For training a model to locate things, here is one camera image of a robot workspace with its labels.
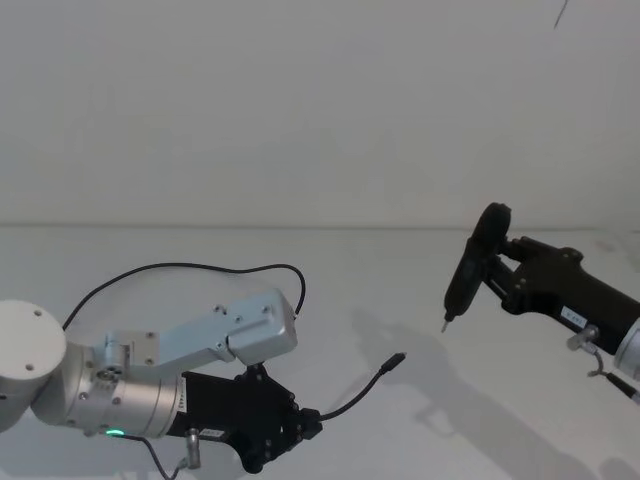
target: white label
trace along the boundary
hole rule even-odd
[[[187,413],[187,379],[180,377],[180,402],[178,403],[178,411]]]
[[[213,428],[203,428],[200,431],[201,437],[220,438],[224,435],[224,430],[214,430]]]
[[[571,310],[569,307],[562,307],[562,311],[560,312],[563,318],[566,318],[574,325],[577,325],[580,328],[584,328],[587,326],[587,319],[582,315],[578,315],[576,312]]]

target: black cable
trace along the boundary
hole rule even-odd
[[[149,440],[144,437],[136,437],[134,435],[114,435],[114,438],[124,438],[125,440],[132,440],[134,442],[143,443],[145,447],[147,447],[147,450],[149,450],[151,458],[153,459],[153,463],[156,464],[156,467],[158,468],[158,471],[160,472],[160,475],[162,475],[162,478],[164,478],[164,480],[176,480],[176,478],[178,477],[178,473],[180,473],[180,470],[186,467],[186,460],[182,459],[178,463],[178,466],[175,468],[173,473],[169,475],[162,467],[160,459],[158,458],[158,455],[156,454],[156,451],[153,449],[153,445],[151,445],[151,442],[149,442]]]
[[[338,408],[337,410],[334,410],[333,412],[330,412],[330,413],[325,413],[324,415],[320,415],[319,421],[325,422],[327,420],[336,418],[342,415],[343,413],[345,413],[354,405],[356,405],[360,400],[362,400],[365,397],[367,393],[369,393],[369,391],[373,388],[373,386],[377,383],[378,380],[380,380],[380,378],[385,373],[389,373],[391,370],[396,368],[398,365],[400,365],[404,361],[405,358],[407,358],[406,353],[394,354],[391,358],[389,358],[389,360],[387,360],[382,364],[382,366],[380,367],[380,370],[376,372],[376,374],[369,381],[369,383],[367,383],[367,386],[364,387],[358,395],[353,397],[349,402],[345,403],[342,407]]]
[[[76,305],[76,307],[73,309],[73,311],[71,312],[71,314],[69,315],[67,320],[64,322],[64,325],[62,325],[62,329],[66,330],[67,328],[69,328],[69,325],[71,325],[71,322],[73,322],[74,318],[76,318],[76,315],[78,314],[80,309],[89,300],[91,300],[91,298],[94,295],[96,295],[97,293],[101,292],[102,290],[104,290],[108,286],[113,285],[116,282],[119,282],[123,278],[129,277],[129,276],[134,275],[134,274],[139,273],[139,272],[143,272],[145,270],[151,270],[151,269],[154,269],[154,268],[168,268],[168,267],[173,267],[173,268],[196,268],[196,269],[199,269],[199,270],[211,270],[211,271],[214,271],[214,272],[231,273],[231,274],[234,274],[234,275],[243,275],[243,274],[246,274],[246,273],[263,272],[265,270],[278,270],[278,269],[291,270],[300,279],[300,299],[298,300],[298,305],[296,305],[296,308],[295,308],[296,315],[298,315],[300,313],[300,310],[302,309],[302,304],[304,303],[304,297],[305,297],[305,295],[307,293],[307,282],[305,281],[305,278],[304,278],[304,275],[302,275],[302,272],[298,268],[294,267],[293,265],[289,265],[289,264],[286,264],[286,263],[275,263],[273,265],[264,265],[262,267],[254,267],[254,268],[246,268],[246,269],[216,267],[214,265],[204,265],[202,263],[189,263],[189,262],[153,263],[151,265],[144,265],[142,267],[138,267],[138,268],[134,268],[133,270],[129,270],[128,272],[125,272],[125,273],[123,273],[121,275],[118,275],[117,277],[112,278],[108,282],[105,282],[102,285],[100,285],[100,286],[94,288],[93,290],[91,290],[87,295],[85,295],[85,297],[80,301],[80,303],[78,305]]]

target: sticker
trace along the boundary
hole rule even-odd
[[[562,311],[560,312],[560,315],[562,316],[562,318],[569,320],[571,323],[573,323],[574,325],[577,325],[580,328],[584,328],[587,326],[587,319],[584,318],[582,315],[577,314],[576,312],[574,312],[573,310],[571,310],[569,307],[562,307]]]
[[[203,428],[200,431],[201,437],[220,438],[224,435],[224,430],[214,430],[213,428]]]
[[[180,377],[180,402],[178,403],[178,411],[187,413],[187,379]]]

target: white backdrop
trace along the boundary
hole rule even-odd
[[[639,274],[606,235],[536,236],[583,251],[588,271],[640,298]],[[483,289],[470,312],[440,335],[443,293],[465,238],[418,230],[4,227],[0,292],[63,320],[90,288],[148,262],[290,262],[309,282],[300,344],[268,368],[302,406],[328,411],[390,354],[408,357],[357,408],[267,465],[260,478],[639,480],[637,407],[606,381],[587,379],[593,359],[565,348],[563,327],[533,314],[510,317]],[[290,272],[142,274],[88,304],[69,338],[99,342],[118,327],[168,328],[268,285],[283,288],[291,302],[298,295]],[[240,370],[206,368],[217,375]],[[182,441],[155,443],[167,467],[182,455]],[[207,446],[204,464],[199,480],[243,475],[223,445]],[[32,417],[0,436],[0,480],[120,475],[159,478],[140,445],[86,439]]]
[[[3,0],[0,222],[640,227],[640,2]]]

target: robotic arm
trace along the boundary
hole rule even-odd
[[[484,283],[505,311],[553,318],[575,333],[567,342],[571,350],[597,354],[601,348],[615,356],[616,368],[640,380],[640,303],[585,272],[583,255],[575,249],[527,237],[508,240],[510,222],[511,210],[497,203],[480,217],[445,296],[443,331],[467,311]],[[512,271],[500,255],[520,265]],[[634,387],[614,374],[605,376],[640,403]]]
[[[68,342],[36,305],[0,302],[0,431],[31,407],[44,423],[87,436],[120,436],[148,448],[145,438],[185,438],[179,468],[200,467],[200,441],[226,443],[247,472],[258,473],[337,416],[299,408],[262,365],[295,348],[295,316],[274,289],[166,332],[112,332],[92,347]],[[236,358],[248,368],[233,380],[189,371]],[[402,360],[404,354],[389,359],[370,387]]]

